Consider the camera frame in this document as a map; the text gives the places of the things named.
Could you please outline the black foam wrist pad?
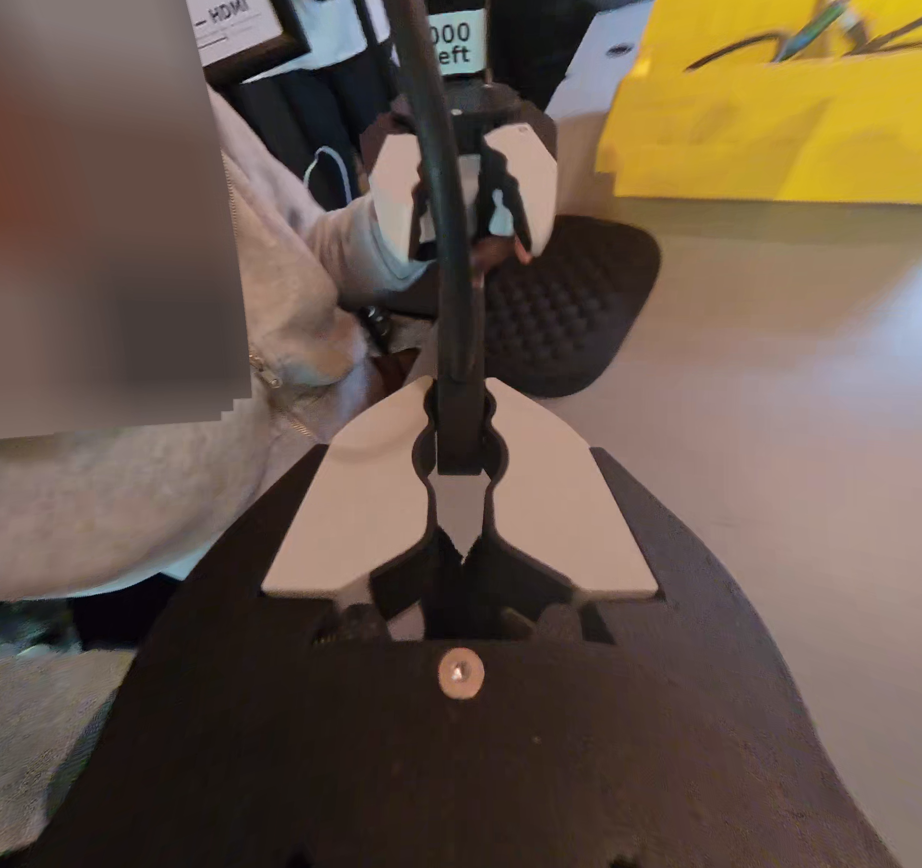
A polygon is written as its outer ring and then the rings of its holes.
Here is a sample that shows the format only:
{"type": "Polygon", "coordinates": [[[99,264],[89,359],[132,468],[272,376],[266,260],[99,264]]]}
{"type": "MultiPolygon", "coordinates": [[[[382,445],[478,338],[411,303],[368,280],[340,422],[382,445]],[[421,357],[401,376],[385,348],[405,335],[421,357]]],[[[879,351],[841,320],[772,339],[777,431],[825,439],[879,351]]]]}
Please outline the black foam wrist pad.
{"type": "Polygon", "coordinates": [[[485,374],[524,395],[561,399],[611,364],[649,298],[661,250],[639,227],[556,218],[532,264],[507,260],[485,286],[485,374]]]}

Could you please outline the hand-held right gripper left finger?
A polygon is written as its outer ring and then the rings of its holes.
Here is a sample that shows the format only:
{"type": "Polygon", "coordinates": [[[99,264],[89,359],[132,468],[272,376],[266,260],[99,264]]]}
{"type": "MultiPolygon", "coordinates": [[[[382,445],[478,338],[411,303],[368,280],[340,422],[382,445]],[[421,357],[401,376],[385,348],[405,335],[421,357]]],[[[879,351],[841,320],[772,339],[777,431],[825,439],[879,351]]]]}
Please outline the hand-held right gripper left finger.
{"type": "Polygon", "coordinates": [[[412,450],[429,423],[421,377],[331,441],[262,583],[276,598],[370,598],[372,574],[414,548],[429,521],[412,450]]]}

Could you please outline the person's left hand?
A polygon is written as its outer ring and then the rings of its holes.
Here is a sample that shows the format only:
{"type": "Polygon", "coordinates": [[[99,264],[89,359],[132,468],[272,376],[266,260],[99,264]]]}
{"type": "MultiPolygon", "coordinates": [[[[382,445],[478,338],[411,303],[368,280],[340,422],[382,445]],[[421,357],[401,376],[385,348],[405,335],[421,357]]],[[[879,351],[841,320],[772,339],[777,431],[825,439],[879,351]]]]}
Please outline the person's left hand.
{"type": "Polygon", "coordinates": [[[533,262],[534,256],[524,248],[516,234],[510,236],[486,235],[474,243],[471,248],[472,276],[485,276],[510,259],[514,259],[523,265],[528,265],[533,262]]]}

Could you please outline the black framed paper sign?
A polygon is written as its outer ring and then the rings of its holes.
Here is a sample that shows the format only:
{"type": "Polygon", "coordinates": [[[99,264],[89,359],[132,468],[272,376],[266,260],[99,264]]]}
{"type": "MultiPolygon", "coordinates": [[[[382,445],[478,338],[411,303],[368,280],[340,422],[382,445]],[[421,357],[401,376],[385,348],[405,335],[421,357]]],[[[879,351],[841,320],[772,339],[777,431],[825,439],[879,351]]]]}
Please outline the black framed paper sign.
{"type": "Polygon", "coordinates": [[[306,55],[292,0],[186,0],[207,84],[225,90],[306,55]]]}

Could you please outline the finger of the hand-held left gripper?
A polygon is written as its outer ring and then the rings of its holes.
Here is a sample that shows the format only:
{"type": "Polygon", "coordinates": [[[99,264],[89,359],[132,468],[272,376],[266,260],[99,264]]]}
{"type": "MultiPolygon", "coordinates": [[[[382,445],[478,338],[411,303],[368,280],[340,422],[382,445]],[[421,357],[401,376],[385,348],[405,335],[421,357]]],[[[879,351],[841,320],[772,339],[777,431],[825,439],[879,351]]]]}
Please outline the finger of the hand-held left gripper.
{"type": "Polygon", "coordinates": [[[421,147],[415,135],[387,135],[370,176],[379,233],[388,251],[401,263],[417,257],[427,191],[421,147]]]}
{"type": "Polygon", "coordinates": [[[505,124],[486,135],[486,145],[504,159],[517,216],[515,234],[532,257],[540,257],[551,238],[557,210],[558,168],[553,152],[532,124],[505,124]]]}

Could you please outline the person's left forearm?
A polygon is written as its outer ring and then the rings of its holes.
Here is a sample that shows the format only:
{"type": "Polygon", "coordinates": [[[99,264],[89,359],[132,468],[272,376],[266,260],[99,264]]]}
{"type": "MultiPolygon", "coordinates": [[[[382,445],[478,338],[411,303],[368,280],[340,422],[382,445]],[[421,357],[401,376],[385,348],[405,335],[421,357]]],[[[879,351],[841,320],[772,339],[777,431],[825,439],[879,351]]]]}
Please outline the person's left forearm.
{"type": "Polygon", "coordinates": [[[402,259],[386,242],[370,195],[327,211],[303,191],[299,233],[338,290],[340,306],[355,310],[402,293],[430,262],[402,259]]]}

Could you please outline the grey usb hub with cable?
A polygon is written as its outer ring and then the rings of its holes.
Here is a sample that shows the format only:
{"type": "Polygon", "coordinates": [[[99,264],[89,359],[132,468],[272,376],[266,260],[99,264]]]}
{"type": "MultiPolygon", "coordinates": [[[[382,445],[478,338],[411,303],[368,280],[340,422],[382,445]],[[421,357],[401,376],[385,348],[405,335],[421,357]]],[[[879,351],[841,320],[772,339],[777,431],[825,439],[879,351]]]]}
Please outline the grey usb hub with cable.
{"type": "Polygon", "coordinates": [[[424,0],[384,0],[421,148],[440,270],[436,462],[446,476],[483,470],[487,392],[482,296],[475,289],[457,145],[424,0]]]}

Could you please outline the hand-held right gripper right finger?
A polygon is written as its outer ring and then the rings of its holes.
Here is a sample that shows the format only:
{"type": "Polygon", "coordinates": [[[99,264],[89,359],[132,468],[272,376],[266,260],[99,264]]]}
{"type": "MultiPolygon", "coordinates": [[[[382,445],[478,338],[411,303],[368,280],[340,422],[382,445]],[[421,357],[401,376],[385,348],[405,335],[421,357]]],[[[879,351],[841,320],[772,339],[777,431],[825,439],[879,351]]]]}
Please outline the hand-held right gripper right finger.
{"type": "Polygon", "coordinates": [[[485,528],[579,599],[651,599],[659,585],[588,443],[496,378],[488,431],[499,448],[485,528]]]}

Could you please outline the yellow plastic bin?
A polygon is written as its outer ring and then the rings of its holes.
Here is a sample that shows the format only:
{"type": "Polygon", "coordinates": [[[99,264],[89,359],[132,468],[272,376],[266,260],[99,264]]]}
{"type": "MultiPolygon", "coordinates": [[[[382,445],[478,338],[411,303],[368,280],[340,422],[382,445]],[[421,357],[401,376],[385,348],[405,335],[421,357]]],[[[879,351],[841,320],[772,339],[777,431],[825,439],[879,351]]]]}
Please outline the yellow plastic bin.
{"type": "Polygon", "coordinates": [[[919,206],[921,0],[655,0],[594,167],[617,196],[919,206]]]}

